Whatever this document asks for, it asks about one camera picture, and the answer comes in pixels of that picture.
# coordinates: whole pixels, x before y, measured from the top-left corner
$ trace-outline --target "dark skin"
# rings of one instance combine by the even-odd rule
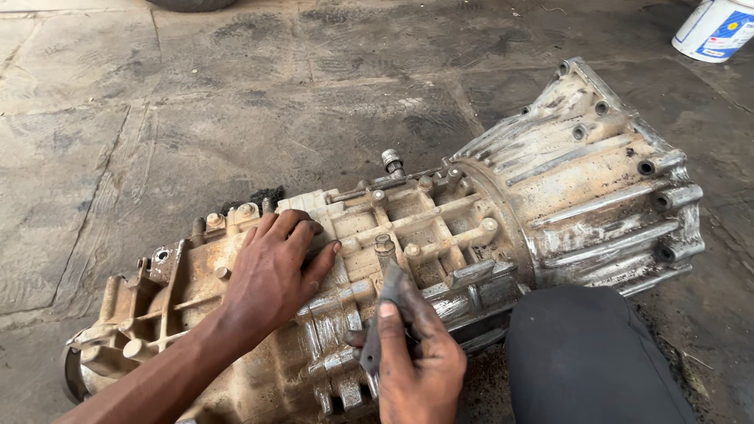
[[[187,335],[56,424],[168,424],[235,360],[290,320],[319,288],[341,245],[331,241],[304,268],[322,226],[302,210],[265,214],[238,252],[222,305]],[[379,307],[382,422],[452,422],[466,357],[434,308],[414,299],[425,332],[422,359],[409,357],[403,322],[392,303]]]

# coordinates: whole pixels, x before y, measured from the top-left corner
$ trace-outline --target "stained floor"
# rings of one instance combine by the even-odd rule
[[[689,157],[706,252],[635,301],[694,382],[700,421],[754,422],[754,43],[725,64],[680,55],[670,39],[695,5],[0,2],[4,422],[72,407],[63,342],[94,320],[109,275],[194,217],[280,184],[351,188],[382,175],[391,147],[409,170],[436,166],[573,56]],[[506,369],[500,347],[470,362],[458,422],[513,422]]]

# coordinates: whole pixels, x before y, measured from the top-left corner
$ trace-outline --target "hand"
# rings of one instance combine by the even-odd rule
[[[303,210],[267,213],[238,251],[219,320],[244,354],[290,320],[333,267],[340,241],[331,241],[302,269],[311,239],[323,231]]]
[[[389,301],[377,309],[382,359],[379,365],[379,415],[385,424],[453,422],[458,394],[466,372],[466,354],[450,336],[432,305],[415,286],[407,291],[401,310]],[[411,323],[410,333],[419,344],[412,352],[406,343],[401,315]],[[347,335],[357,347],[366,331]]]

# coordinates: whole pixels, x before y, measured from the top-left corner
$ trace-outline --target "black pants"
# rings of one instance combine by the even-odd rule
[[[646,326],[609,287],[532,291],[506,344],[518,424],[696,422]]]

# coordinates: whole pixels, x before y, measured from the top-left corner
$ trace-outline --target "blue label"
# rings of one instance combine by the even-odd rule
[[[735,11],[699,46],[697,53],[717,59],[730,57],[753,32],[754,15]]]

